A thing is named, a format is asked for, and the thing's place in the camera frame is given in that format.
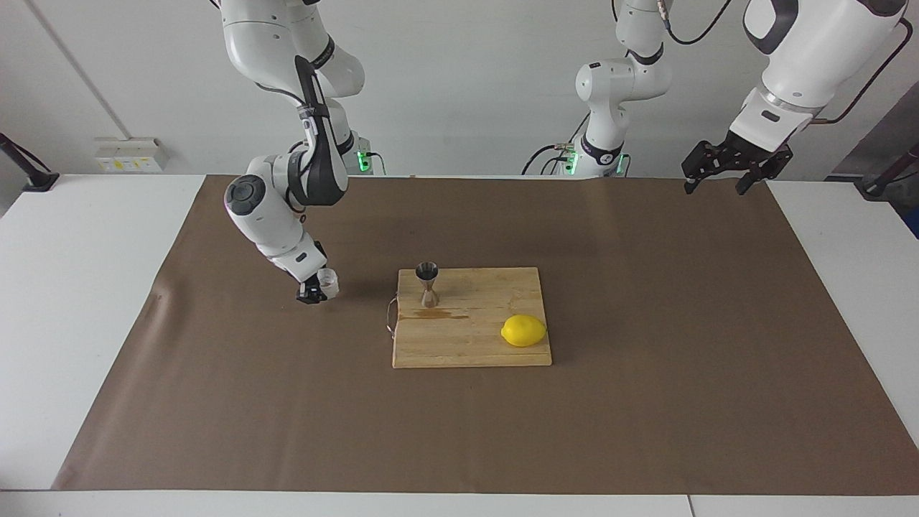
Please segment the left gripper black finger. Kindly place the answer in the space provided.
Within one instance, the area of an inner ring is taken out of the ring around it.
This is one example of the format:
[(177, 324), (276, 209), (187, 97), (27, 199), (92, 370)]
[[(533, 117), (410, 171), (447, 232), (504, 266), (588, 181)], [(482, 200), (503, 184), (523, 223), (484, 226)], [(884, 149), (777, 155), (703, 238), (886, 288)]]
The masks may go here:
[(742, 159), (741, 170), (745, 173), (736, 183), (736, 192), (738, 195), (745, 195), (756, 183), (775, 179), (790, 163), (792, 157), (793, 151), (790, 147), (779, 147), (775, 153), (762, 159)]
[(721, 155), (724, 152), (722, 145), (702, 140), (687, 154), (682, 161), (682, 171), (686, 178), (684, 190), (691, 195), (703, 180), (721, 174)]

